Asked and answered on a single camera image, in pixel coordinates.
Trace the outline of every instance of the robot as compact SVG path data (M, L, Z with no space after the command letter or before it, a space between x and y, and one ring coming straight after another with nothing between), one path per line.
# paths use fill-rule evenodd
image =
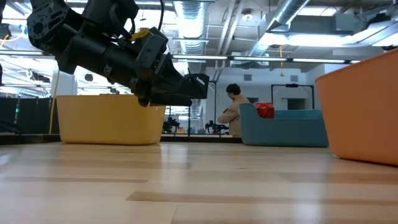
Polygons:
M0 0L1 12L5 4ZM190 106L191 99L207 97L209 77L181 76L170 53L165 54L165 35L155 27L135 33L139 8L133 0L89 0L82 14L64 0L31 0L31 5L29 40L54 55L60 71L73 74L81 66L129 87L142 106ZM124 28L127 19L132 22L130 31Z
M212 134L229 134L229 132L222 133L222 130L229 130L229 127L223 124L215 124L214 121L210 121L205 125L207 132L210 134L210 128L212 128Z
M174 133L176 133L177 130L180 128L180 123L173 118L167 118L167 121L163 122L163 133L173 133L173 127L175 127Z

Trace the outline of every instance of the ceiling light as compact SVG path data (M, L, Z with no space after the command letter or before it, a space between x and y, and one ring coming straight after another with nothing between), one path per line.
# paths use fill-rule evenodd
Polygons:
M178 119L181 121L188 121L188 116L178 116Z
M392 34L389 37L373 44L375 47L388 47L398 45L398 33Z
M44 85L25 85L25 84L4 84L4 87L14 87L14 88L34 88L34 87L51 87L51 85L44 84Z
M87 3L88 0L68 0L68 3Z
M337 35L297 34L289 37L289 45L305 47L340 47L343 38Z
M11 25L26 25L26 19L3 19L2 23L11 24Z
M159 6L159 5L160 5L160 1L159 1L159 2L156 2L156 1L154 1L154 2L150 2L150 1L139 2L139 1L136 1L136 4L137 4L138 6L139 6L139 5ZM166 2L164 5L165 5L165 6L173 6L173 3Z
M31 50L0 50L0 55L43 55L43 52Z
M206 63L206 60L197 59L179 59L178 62L191 62L191 63Z
M169 38L169 40L170 39L174 41L184 41L184 42L205 42L205 43L209 42L208 39L188 39L188 38L174 38L174 37Z
M242 11L242 20L243 21L250 21L253 19L253 15L251 14L251 9L243 9Z
M299 16L334 16L341 7L305 6L297 14Z
M0 86L0 92L2 93L11 93L11 94L18 94L18 91L12 87L7 86Z
M259 40L259 44L266 45L266 48L268 48L270 45L285 45L288 44L288 42L285 35L265 33Z
M358 44L363 40L367 39L368 37L378 33L380 30L383 30L384 28L386 28L386 26L380 26L380 27L369 26L369 28L364 31L358 32L352 36L345 37L344 44Z
M286 58L272 58L272 57L234 57L234 60L240 61L256 61L256 62L286 62Z
M333 59L309 59L309 58L295 58L293 62L311 62L311 63L344 63L344 60Z
M6 5L2 12L4 18L25 19L25 15Z
M211 55L173 55L174 59L197 59L197 60L227 60L227 56Z

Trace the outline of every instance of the yellow bin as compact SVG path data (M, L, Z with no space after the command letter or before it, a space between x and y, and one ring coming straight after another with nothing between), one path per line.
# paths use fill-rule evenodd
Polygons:
M398 49L316 80L333 153L398 165Z
M58 96L66 143L145 145L160 141L164 106L142 107L132 95Z

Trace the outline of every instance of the man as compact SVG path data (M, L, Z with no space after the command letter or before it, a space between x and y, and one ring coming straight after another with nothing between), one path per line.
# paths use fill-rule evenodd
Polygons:
M249 103L249 100L241 95L241 88L237 84L230 84L226 88L228 97L233 101L232 105L217 119L221 124L229 123L229 134L234 138L241 137L241 124L239 123L239 105Z
M1 80L2 80L2 66L0 64L0 86L2 86Z

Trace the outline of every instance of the floor plank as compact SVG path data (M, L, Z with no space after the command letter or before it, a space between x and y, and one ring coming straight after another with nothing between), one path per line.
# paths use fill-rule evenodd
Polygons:
M325 148L0 146L0 223L398 223L398 169Z

